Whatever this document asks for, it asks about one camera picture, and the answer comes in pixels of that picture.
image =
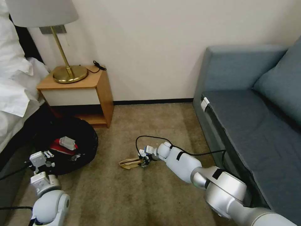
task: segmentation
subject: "nightstand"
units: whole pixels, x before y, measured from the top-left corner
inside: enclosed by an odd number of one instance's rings
[[[91,71],[98,70],[96,66],[87,68]],[[53,113],[57,117],[81,118],[93,127],[109,128],[114,105],[107,71],[89,72],[79,82],[60,84],[52,77],[56,69],[37,86]]]

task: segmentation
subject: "beige carpet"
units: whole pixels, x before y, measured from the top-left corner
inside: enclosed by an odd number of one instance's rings
[[[95,159],[80,170],[60,176],[71,197],[65,226],[77,225],[234,225],[213,213],[204,191],[186,184],[164,162],[145,169],[122,169],[118,162],[136,157],[139,135],[166,137],[192,153],[208,146],[191,103],[116,106],[110,129],[97,129],[99,148]],[[141,138],[138,146],[157,146],[160,140]],[[203,166],[214,164],[210,155]],[[26,172],[15,205],[32,206],[36,200]],[[7,225],[28,225],[30,211],[14,211]]]

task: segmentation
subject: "trash can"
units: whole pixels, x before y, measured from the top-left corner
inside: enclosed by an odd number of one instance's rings
[[[55,140],[63,137],[74,140],[77,148],[68,154],[50,149]],[[64,117],[55,119],[38,133],[34,144],[36,151],[49,151],[52,154],[49,160],[54,162],[55,166],[49,167],[49,173],[63,175],[83,167],[94,159],[98,136],[88,122],[75,117]]]

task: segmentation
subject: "white lamp shade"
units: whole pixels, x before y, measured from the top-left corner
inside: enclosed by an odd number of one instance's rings
[[[16,26],[47,27],[78,19],[71,0],[6,0]]]

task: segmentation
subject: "seat cushion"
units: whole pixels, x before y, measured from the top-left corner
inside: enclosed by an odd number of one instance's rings
[[[276,104],[301,125],[301,38],[291,46],[278,64],[262,75],[254,89]]]
[[[252,90],[208,91],[203,96],[269,207],[301,225],[300,128]]]

